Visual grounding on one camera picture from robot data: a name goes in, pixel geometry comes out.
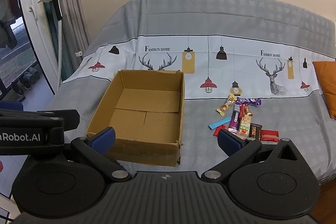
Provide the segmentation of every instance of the deer head illustration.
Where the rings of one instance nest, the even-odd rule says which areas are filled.
[[[140,63],[141,63],[142,65],[144,65],[145,67],[147,67],[148,70],[154,70],[154,69],[153,69],[153,66],[150,64],[150,59],[148,60],[147,63],[146,63],[145,60],[144,60],[147,54],[148,54],[148,53],[146,53],[146,54],[143,56],[142,60],[140,60],[140,56],[139,56],[139,61],[140,61]],[[175,56],[175,59],[173,60],[173,58],[169,55],[168,52],[167,52],[167,54],[168,54],[168,56],[169,56],[169,61],[166,63],[166,61],[163,59],[163,65],[161,65],[161,66],[159,67],[158,70],[164,70],[164,68],[169,67],[170,65],[172,65],[172,64],[175,62],[175,60],[176,60],[176,58],[177,58],[177,55]]]
[[[280,67],[278,68],[278,66],[275,65],[275,70],[273,71],[272,74],[270,74],[269,71],[268,71],[268,69],[266,69],[266,64],[264,66],[262,66],[262,64],[261,64],[262,60],[263,60],[263,58],[260,59],[259,63],[258,63],[257,60],[255,60],[255,62],[257,62],[258,67],[261,70],[263,70],[265,72],[265,74],[269,77],[269,86],[271,88],[271,92],[273,94],[278,94],[278,92],[280,91],[280,86],[275,83],[274,79],[275,79],[275,77],[278,76],[277,73],[280,72],[280,71],[282,71],[284,69],[285,64],[282,64],[281,61],[280,61],[280,59],[278,59],[279,62],[280,62]]]

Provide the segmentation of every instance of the metal screw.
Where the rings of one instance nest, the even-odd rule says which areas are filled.
[[[209,170],[204,173],[204,176],[208,179],[218,179],[221,176],[221,173],[216,170]]]
[[[116,170],[112,172],[112,177],[115,179],[124,179],[128,176],[128,172],[125,170]]]

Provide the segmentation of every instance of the shoe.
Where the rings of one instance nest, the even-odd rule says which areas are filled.
[[[26,78],[26,80],[28,80],[29,83],[31,83],[31,84],[36,83],[36,78],[29,71],[26,71],[24,73],[23,77]]]
[[[20,97],[23,96],[23,90],[17,83],[11,83],[12,90],[14,90]]]
[[[26,78],[24,78],[23,76],[20,77],[19,82],[20,82],[21,85],[23,85],[25,87],[26,90],[30,90],[30,83]]]
[[[40,79],[40,74],[36,69],[30,67],[28,71],[35,77],[36,80]]]

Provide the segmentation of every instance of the wooden floor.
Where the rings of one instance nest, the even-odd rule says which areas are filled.
[[[320,199],[312,216],[321,224],[336,224],[336,179],[321,185]]]

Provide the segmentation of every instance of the orange pillow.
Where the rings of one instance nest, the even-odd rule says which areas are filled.
[[[323,90],[330,118],[336,117],[336,62],[313,61],[317,80]]]

